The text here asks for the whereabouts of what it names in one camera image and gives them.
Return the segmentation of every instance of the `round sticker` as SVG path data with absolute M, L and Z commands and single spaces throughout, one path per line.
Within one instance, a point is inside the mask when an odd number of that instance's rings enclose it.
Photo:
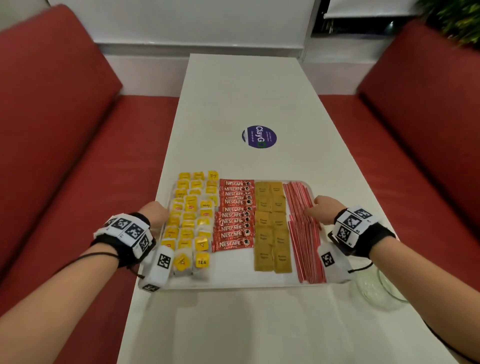
M 276 143 L 276 134 L 270 128 L 261 125 L 249 126 L 241 135 L 243 141 L 254 148 L 270 148 Z

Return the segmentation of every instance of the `table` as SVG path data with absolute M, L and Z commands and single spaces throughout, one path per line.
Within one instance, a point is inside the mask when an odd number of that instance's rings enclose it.
M 242 140 L 272 129 L 273 147 Z M 381 207 L 298 61 L 192 54 L 156 199 L 180 171 L 221 178 L 301 180 L 315 194 Z M 135 289 L 118 364 L 456 363 L 409 305 L 370 307 L 354 284 L 284 289 Z

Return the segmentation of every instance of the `green plant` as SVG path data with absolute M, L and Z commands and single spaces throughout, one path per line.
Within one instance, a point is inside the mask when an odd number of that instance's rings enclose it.
M 460 44 L 480 45 L 480 0 L 419 0 L 428 25 Z

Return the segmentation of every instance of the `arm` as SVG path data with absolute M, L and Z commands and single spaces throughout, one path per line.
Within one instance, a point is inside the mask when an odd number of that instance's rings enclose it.
M 318 196 L 315 203 L 306 213 L 324 225 L 334 224 L 345 208 L 326 196 Z M 391 237 L 374 245 L 369 258 L 438 336 L 480 361 L 479 292 Z
M 140 211 L 155 229 L 167 211 L 152 202 Z M 98 243 L 83 254 L 108 252 Z M 117 258 L 95 255 L 81 259 L 50 278 L 0 317 L 0 352 L 9 364 L 53 363 L 80 318 L 117 270 Z

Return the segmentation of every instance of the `red cushion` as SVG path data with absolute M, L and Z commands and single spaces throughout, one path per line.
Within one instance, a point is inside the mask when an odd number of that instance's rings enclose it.
M 480 230 L 480 52 L 413 21 L 359 91 Z
M 86 250 L 111 215 L 155 199 L 178 99 L 124 96 L 62 186 L 0 286 L 0 315 Z M 115 363 L 135 276 L 120 269 L 57 363 Z
M 480 244 L 357 96 L 320 99 L 403 243 L 480 291 Z
M 66 6 L 0 33 L 0 276 L 121 83 Z

